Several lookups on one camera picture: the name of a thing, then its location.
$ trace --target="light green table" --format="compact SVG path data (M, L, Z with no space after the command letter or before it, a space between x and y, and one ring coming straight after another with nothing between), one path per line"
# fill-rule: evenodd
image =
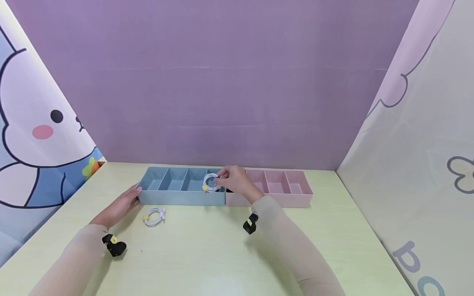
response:
M26 295L76 232L150 164L105 163L0 269L0 295ZM285 209L309 236L346 294L413 295L333 171L307 170L311 208ZM105 256L86 295L300 295L296 281L259 233L242 224L248 208L167 206L166 222L146 227L139 206L111 230L128 243L122 260Z

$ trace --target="black wrist strap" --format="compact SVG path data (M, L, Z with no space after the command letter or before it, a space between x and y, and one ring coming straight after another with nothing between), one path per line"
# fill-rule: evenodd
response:
M124 242L119 242L113 234L107 234L106 236L102 237L102 242L105 244L112 257L122 255L127 249L127 244Z
M258 221L258 215L255 213L252 213L250 217L245 221L244 223L244 229L247 231L248 234L252 234L255 232L257 229L257 224L256 222Z

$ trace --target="pink organizer tray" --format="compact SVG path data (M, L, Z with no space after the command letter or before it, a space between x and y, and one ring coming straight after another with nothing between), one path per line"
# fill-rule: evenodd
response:
M281 207L309 207L313 191L301 170L247 170L253 183ZM227 206L250 206L245 197L227 189Z

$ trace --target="purple wall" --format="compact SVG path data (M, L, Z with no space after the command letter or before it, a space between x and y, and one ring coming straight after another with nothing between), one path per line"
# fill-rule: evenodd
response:
M416 0L8 0L107 160L334 170Z

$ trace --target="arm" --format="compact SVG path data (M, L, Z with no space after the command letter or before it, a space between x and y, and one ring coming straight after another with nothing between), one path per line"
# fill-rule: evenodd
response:
M321 253L271 196L264 196L254 202L252 211L258 215L257 230L261 231L288 265L303 295L344 295Z
M249 179L244 169L226 166L214 181L250 202L258 215L257 230L288 265L305 296L343 296L344 291L321 253L271 198Z
M104 254L102 237L106 234L107 228L103 225L90 224L82 228L29 295L82 295L96 263Z
M73 237L30 296L80 296L84 293L106 249L102 237L139 203L137 196L141 187L134 188L135 185L122 193Z

